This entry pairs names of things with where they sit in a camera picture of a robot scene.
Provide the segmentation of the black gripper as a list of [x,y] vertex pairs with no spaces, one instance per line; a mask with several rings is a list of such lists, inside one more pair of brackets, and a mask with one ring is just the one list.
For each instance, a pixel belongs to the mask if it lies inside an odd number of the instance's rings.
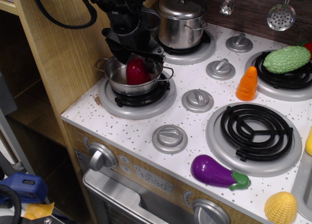
[[122,64],[126,64],[132,54],[144,57],[148,73],[163,70],[164,49],[147,30],[138,29],[129,34],[116,34],[111,28],[104,28],[102,35],[110,51]]

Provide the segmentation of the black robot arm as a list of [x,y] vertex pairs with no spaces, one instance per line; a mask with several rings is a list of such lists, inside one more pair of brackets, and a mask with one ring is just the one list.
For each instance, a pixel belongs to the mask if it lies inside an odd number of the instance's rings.
[[125,64],[132,54],[143,57],[151,74],[163,64],[164,49],[152,33],[160,26],[156,11],[145,0],[87,0],[106,13],[110,26],[102,30],[112,54]]

